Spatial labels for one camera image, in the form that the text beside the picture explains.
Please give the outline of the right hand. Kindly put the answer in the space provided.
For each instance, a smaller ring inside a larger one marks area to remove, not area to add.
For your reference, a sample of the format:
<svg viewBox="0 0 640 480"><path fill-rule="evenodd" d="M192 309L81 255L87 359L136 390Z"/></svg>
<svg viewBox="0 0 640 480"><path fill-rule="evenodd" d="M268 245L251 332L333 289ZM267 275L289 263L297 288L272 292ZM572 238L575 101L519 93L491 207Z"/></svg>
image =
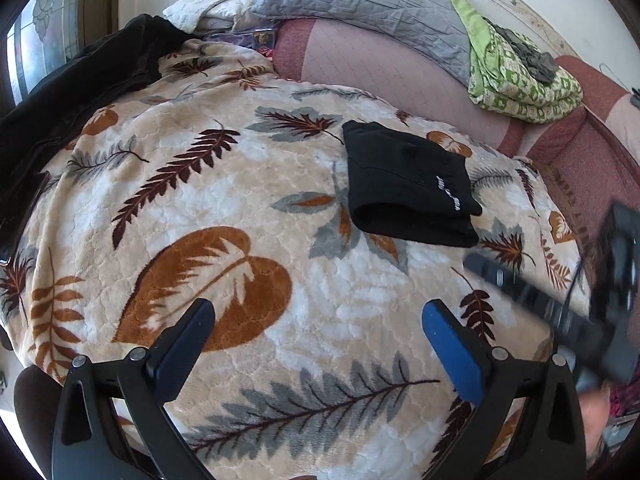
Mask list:
<svg viewBox="0 0 640 480"><path fill-rule="evenodd" d="M610 385L604 384L600 389L578 396L585 431L587 467L598 460L604 449L603 433L610 418L610 394Z"/></svg>

